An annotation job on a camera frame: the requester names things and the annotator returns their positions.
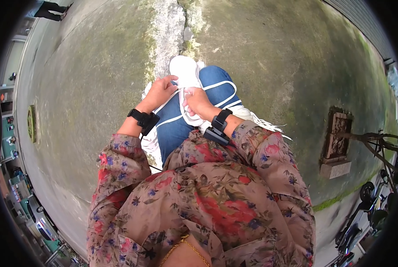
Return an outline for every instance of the black wrist strap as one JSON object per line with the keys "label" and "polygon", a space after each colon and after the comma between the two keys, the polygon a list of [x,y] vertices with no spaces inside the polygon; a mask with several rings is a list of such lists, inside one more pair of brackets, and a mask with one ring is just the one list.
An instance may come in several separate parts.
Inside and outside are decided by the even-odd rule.
{"label": "black wrist strap", "polygon": [[212,119],[211,122],[212,127],[214,127],[220,132],[224,132],[224,129],[227,126],[227,122],[225,120],[230,114],[233,114],[233,112],[229,109],[221,110],[218,116],[214,116],[214,118]]}
{"label": "black wrist strap", "polygon": [[132,109],[129,114],[127,115],[128,117],[132,117],[135,120],[137,120],[137,125],[142,128],[141,134],[143,136],[148,135],[148,133],[153,129],[153,127],[159,122],[160,117],[153,112],[150,112],[150,114],[147,114],[145,112],[139,112],[136,109]]}
{"label": "black wrist strap", "polygon": [[218,116],[215,116],[212,119],[211,126],[208,127],[203,134],[203,137],[217,142],[223,146],[227,146],[230,142],[229,137],[224,133],[224,129],[227,126],[227,122],[225,121],[228,115],[233,114],[233,112],[229,109],[221,110]]}

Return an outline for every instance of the sneaker tongue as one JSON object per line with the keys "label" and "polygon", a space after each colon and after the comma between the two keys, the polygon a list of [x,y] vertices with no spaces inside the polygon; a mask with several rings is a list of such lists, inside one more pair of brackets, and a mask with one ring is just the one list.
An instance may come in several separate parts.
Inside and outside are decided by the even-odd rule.
{"label": "sneaker tongue", "polygon": [[200,81],[192,75],[192,77],[180,77],[178,79],[178,88],[197,87],[202,88]]}

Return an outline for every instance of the car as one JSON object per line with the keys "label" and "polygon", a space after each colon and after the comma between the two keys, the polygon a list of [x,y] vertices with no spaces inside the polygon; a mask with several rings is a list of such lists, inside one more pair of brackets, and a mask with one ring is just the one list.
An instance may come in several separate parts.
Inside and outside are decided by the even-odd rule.
{"label": "car", "polygon": [[32,221],[36,224],[37,230],[44,239],[48,241],[59,239],[58,229],[34,195],[28,197],[27,209]]}

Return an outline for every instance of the gold chain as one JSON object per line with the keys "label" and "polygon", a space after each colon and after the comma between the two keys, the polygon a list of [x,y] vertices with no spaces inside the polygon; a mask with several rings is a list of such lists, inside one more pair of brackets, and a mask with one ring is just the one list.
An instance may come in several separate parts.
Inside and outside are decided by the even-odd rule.
{"label": "gold chain", "polygon": [[207,267],[210,267],[209,264],[207,263],[206,259],[202,256],[202,254],[200,254],[200,252],[189,242],[186,241],[186,238],[189,237],[189,234],[183,235],[181,236],[181,240],[176,243],[168,252],[168,254],[166,254],[166,256],[164,257],[164,259],[162,260],[162,262],[160,263],[159,267],[162,267],[163,263],[168,259],[169,255],[172,253],[172,251],[178,247],[180,245],[181,242],[186,243],[187,245],[189,245],[198,255],[199,257],[203,260],[203,262],[205,263],[205,265]]}

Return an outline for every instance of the leg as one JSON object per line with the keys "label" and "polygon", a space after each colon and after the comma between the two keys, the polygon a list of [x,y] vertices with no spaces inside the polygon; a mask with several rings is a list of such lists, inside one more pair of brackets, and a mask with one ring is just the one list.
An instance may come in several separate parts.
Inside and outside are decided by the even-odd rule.
{"label": "leg", "polygon": [[55,11],[59,13],[64,13],[67,10],[66,6],[60,6],[57,3],[54,2],[43,2],[41,7],[45,8],[48,11]]}
{"label": "leg", "polygon": [[53,13],[50,13],[46,9],[42,8],[42,6],[40,7],[40,9],[37,11],[37,13],[34,16],[38,17],[38,18],[46,18],[46,19],[54,20],[54,21],[60,21],[61,20],[61,16],[60,15],[55,15]]}
{"label": "leg", "polygon": [[[203,87],[213,85],[222,81],[230,81],[233,82],[228,75],[228,73],[223,70],[220,67],[217,66],[208,66],[204,67],[203,69],[200,70],[199,72],[199,79],[202,82]],[[228,97],[230,97],[234,93],[234,88],[231,84],[229,83],[224,83],[222,85],[219,85],[217,87],[208,89],[205,91],[209,101],[213,104],[216,105],[224,100],[226,100]],[[228,104],[231,104],[233,102],[236,102],[239,100],[239,97],[237,95],[234,95],[230,100],[228,100],[226,103],[222,104],[220,108],[223,108],[227,106]]]}
{"label": "leg", "polygon": [[[169,100],[163,109],[159,110],[157,115],[160,117],[157,125],[181,115],[178,93]],[[159,142],[160,153],[162,155],[162,162],[164,165],[172,151],[188,138],[189,133],[193,129],[194,128],[192,126],[186,123],[183,117],[180,117],[175,121],[162,124],[157,128],[157,141]]]}

